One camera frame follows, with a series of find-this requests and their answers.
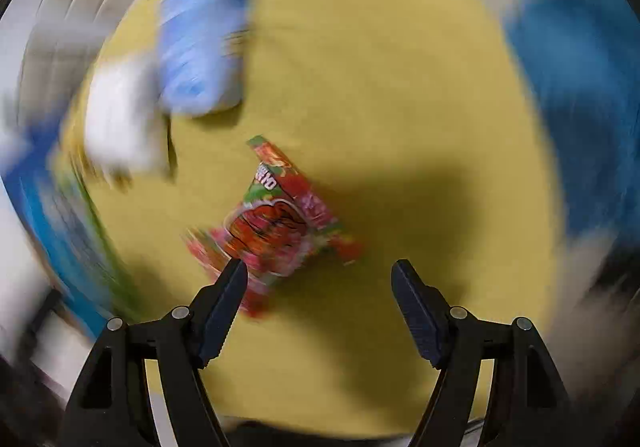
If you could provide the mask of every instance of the candy package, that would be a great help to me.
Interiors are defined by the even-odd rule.
[[[310,255],[330,247],[349,263],[360,247],[281,150],[261,136],[248,143],[260,164],[244,198],[222,227],[193,229],[187,244],[214,278],[230,258],[242,259],[249,271],[242,309],[258,315],[271,284]]]

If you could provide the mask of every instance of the floor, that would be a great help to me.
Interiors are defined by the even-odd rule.
[[[11,117],[12,99],[20,71],[22,53],[36,18],[41,0],[13,0],[0,19],[0,171],[20,153],[20,138],[4,124],[2,114]],[[502,16],[513,5],[514,0],[483,0],[497,16]],[[0,353],[11,356],[15,336],[26,316],[29,304],[25,301],[37,299],[46,288],[46,278],[34,260],[30,246],[17,217],[0,184]],[[68,398],[89,345],[76,332],[60,321],[50,324],[49,339],[43,345],[40,356],[42,367],[56,380],[62,398]],[[154,397],[154,411],[162,409],[161,398]],[[162,420],[165,446],[175,445],[168,422]]]

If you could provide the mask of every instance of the yellow tabletop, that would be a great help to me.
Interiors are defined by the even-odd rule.
[[[138,0],[97,66],[156,43],[158,3]],[[174,117],[177,175],[90,192],[158,317],[209,283],[187,227],[214,226],[257,167],[262,134],[308,175],[366,247],[316,257],[239,316],[204,379],[223,414],[350,436],[413,430],[437,372],[390,290],[407,257],[477,317],[540,323],[558,221],[545,137],[497,20],[479,0],[252,0],[241,107]],[[87,81],[65,142],[82,137]],[[478,408],[486,386],[478,391]]]

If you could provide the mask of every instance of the tiled floor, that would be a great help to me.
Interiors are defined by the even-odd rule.
[[[22,53],[33,26],[36,10],[41,0],[13,0],[5,15],[0,19],[0,101],[14,98],[17,77],[20,71]],[[500,16],[513,0],[484,0],[486,6]],[[0,124],[0,168],[18,150],[19,140],[2,128]],[[7,354],[11,348],[15,332],[28,314],[25,301],[33,300],[45,285],[44,276],[31,255],[23,230],[12,210],[6,193],[0,185],[0,352]],[[53,343],[45,348],[48,352],[64,351],[58,360],[53,354],[43,355],[49,359],[48,369],[61,384],[62,394],[68,395],[76,373],[86,354],[86,345],[74,333],[63,331],[59,323],[53,323],[50,336]]]

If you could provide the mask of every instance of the snack bag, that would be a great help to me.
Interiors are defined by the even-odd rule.
[[[310,255],[332,247],[350,263],[360,247],[281,150],[261,136],[248,144],[261,162],[242,202],[222,227],[191,230],[187,245],[213,277],[232,257],[245,262],[249,283],[241,307],[255,316],[271,284]]]

